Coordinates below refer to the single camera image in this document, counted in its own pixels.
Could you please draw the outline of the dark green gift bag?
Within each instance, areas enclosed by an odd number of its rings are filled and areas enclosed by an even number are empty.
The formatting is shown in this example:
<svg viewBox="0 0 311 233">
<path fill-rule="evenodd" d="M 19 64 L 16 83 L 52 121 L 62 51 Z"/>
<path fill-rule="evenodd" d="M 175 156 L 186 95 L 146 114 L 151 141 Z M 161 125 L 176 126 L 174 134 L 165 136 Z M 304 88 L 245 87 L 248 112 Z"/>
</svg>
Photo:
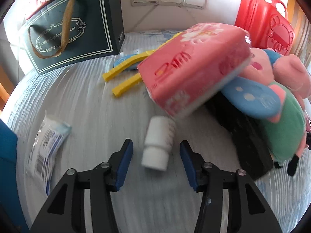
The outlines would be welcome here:
<svg viewBox="0 0 311 233">
<path fill-rule="evenodd" d="M 116 55 L 124 38 L 121 0 L 52 0 L 25 25 L 25 49 L 39 75 Z"/>
</svg>

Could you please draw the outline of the blue round disc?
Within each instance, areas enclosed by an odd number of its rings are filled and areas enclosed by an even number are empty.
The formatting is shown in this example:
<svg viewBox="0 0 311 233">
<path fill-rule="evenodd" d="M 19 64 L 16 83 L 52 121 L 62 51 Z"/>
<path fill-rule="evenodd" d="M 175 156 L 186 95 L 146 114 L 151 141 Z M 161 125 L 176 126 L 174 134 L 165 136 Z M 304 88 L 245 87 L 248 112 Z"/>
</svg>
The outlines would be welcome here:
<svg viewBox="0 0 311 233">
<path fill-rule="evenodd" d="M 129 58 L 135 56 L 135 54 L 129 54 L 129 55 L 124 55 L 120 58 L 118 58 L 114 64 L 113 64 L 113 68 L 115 68 L 116 66 L 120 65 L 122 62 L 127 61 Z M 131 65 L 130 67 L 128 67 L 126 70 L 137 70 L 137 66 L 140 62 L 136 62 L 133 65 Z"/>
</svg>

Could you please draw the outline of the blue plastic crate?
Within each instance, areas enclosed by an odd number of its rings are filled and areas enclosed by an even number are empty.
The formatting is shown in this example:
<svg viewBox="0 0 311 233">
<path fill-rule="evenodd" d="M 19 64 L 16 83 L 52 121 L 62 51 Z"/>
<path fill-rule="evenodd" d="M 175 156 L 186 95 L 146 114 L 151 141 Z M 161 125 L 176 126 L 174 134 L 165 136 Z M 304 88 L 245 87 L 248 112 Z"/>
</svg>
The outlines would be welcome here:
<svg viewBox="0 0 311 233">
<path fill-rule="evenodd" d="M 29 232 L 17 190 L 16 148 L 16 134 L 1 122 L 1 206 L 14 226 Z"/>
</svg>

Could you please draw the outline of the pink pig plush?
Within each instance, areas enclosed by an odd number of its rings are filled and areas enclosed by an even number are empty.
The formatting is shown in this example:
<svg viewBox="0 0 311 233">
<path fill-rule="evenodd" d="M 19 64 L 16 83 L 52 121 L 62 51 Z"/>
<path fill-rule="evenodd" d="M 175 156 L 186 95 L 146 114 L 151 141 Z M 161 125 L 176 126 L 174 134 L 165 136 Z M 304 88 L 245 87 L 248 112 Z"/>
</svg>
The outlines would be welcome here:
<svg viewBox="0 0 311 233">
<path fill-rule="evenodd" d="M 273 64 L 273 74 L 275 81 L 287 87 L 305 110 L 303 99 L 310 97 L 310 74 L 301 60 L 294 54 L 281 56 Z"/>
</svg>

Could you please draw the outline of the green-dress pig plush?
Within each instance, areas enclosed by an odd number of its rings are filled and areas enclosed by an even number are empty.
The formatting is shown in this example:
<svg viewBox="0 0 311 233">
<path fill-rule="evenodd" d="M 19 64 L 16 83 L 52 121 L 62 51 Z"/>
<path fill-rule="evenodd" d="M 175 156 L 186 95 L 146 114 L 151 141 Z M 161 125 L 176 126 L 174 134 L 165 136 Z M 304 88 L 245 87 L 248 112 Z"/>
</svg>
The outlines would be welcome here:
<svg viewBox="0 0 311 233">
<path fill-rule="evenodd" d="M 287 174 L 294 176 L 299 159 L 309 147 L 304 112 L 288 88 L 278 82 L 272 82 L 269 87 L 282 93 L 284 102 L 277 122 L 263 121 L 267 145 L 275 167 L 279 168 L 281 163 L 289 160 Z"/>
</svg>

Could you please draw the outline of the white pill bottle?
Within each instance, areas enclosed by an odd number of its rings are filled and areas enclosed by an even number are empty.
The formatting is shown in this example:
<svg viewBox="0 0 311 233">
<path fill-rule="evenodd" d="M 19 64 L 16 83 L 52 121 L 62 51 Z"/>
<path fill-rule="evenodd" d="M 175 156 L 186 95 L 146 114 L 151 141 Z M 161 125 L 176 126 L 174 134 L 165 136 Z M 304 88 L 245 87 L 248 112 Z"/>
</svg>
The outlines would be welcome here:
<svg viewBox="0 0 311 233">
<path fill-rule="evenodd" d="M 143 167 L 166 171 L 175 137 L 175 121 L 165 116 L 150 119 L 144 141 L 141 164 Z"/>
</svg>

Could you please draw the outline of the blue-dress pig plush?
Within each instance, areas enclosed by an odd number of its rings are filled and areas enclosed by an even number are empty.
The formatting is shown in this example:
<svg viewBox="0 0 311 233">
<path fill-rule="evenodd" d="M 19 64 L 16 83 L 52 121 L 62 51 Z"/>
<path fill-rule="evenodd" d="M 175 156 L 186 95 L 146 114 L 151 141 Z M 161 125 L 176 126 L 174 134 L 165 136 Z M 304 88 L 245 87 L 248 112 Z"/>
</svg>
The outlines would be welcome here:
<svg viewBox="0 0 311 233">
<path fill-rule="evenodd" d="M 268 55 L 271 66 L 277 61 L 277 59 L 283 57 L 281 54 L 275 52 L 274 50 L 263 49 L 263 51 Z"/>
</svg>

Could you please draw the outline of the white wet wipes packet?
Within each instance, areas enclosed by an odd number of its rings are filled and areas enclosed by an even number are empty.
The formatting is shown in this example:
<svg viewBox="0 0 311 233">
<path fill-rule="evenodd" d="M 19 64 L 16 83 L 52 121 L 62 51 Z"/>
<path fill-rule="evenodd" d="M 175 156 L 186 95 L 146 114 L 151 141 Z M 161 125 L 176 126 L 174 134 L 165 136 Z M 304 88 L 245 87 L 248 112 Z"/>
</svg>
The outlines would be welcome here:
<svg viewBox="0 0 311 233">
<path fill-rule="evenodd" d="M 26 172 L 46 195 L 50 194 L 55 159 L 72 127 L 52 115 L 45 115 L 28 155 Z"/>
</svg>

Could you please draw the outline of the black folded umbrella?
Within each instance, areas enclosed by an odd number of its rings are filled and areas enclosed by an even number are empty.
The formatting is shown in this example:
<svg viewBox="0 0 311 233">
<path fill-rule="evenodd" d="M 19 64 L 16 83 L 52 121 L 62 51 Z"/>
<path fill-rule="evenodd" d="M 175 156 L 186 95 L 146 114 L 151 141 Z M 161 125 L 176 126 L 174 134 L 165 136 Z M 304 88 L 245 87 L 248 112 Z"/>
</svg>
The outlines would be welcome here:
<svg viewBox="0 0 311 233">
<path fill-rule="evenodd" d="M 221 92 L 207 100 L 204 106 L 230 133 L 240 166 L 253 180 L 261 178 L 273 168 L 273 160 L 257 120 L 239 111 Z"/>
</svg>

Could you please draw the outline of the pink-face pig plush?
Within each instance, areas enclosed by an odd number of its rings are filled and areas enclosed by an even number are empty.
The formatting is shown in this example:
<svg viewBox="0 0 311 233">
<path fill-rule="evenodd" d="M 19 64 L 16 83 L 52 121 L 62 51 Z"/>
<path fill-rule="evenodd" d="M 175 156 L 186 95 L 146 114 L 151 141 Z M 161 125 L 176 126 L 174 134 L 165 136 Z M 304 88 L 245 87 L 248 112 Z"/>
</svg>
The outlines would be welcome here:
<svg viewBox="0 0 311 233">
<path fill-rule="evenodd" d="M 266 86 L 270 85 L 274 81 L 274 75 L 267 53 L 259 48 L 252 48 L 250 51 L 250 64 L 243 69 L 239 76 Z"/>
</svg>

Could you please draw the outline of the yellow plastic clip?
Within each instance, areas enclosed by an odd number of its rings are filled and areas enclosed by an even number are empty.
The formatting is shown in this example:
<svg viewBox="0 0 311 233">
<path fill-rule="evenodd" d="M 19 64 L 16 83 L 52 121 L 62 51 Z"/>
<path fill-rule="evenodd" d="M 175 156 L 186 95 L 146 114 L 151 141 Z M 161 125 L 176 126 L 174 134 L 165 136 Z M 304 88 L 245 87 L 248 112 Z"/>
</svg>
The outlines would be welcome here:
<svg viewBox="0 0 311 233">
<path fill-rule="evenodd" d="M 146 58 L 148 58 L 150 55 L 152 55 L 155 51 L 160 49 L 162 46 L 166 45 L 168 42 L 170 42 L 173 38 L 179 36 L 182 32 L 178 32 L 173 35 L 173 37 L 163 44 L 161 44 L 159 47 L 153 50 L 147 50 L 140 54 L 134 54 L 130 55 L 129 57 L 123 57 L 119 59 L 117 62 L 115 62 L 114 68 L 109 70 L 106 73 L 102 74 L 102 78 L 105 82 L 108 82 L 112 79 L 114 79 L 117 75 L 124 72 L 125 70 L 128 71 L 136 71 L 134 75 L 132 75 L 130 78 L 119 84 L 118 86 L 115 86 L 112 89 L 113 96 L 116 98 L 121 97 L 125 92 L 142 82 L 142 77 L 140 73 L 138 72 L 138 65 L 144 61 Z"/>
</svg>

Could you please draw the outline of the red plastic suitcase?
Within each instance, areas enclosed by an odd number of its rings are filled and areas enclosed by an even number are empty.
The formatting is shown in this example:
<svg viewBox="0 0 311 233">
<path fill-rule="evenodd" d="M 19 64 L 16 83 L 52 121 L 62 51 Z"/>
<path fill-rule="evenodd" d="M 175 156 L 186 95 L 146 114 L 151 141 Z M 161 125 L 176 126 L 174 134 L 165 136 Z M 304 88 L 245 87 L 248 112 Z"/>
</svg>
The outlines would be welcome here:
<svg viewBox="0 0 311 233">
<path fill-rule="evenodd" d="M 288 55 L 295 32 L 288 15 L 283 16 L 276 5 L 286 6 L 281 0 L 241 0 L 235 26 L 249 32 L 252 47 L 268 49 Z"/>
</svg>

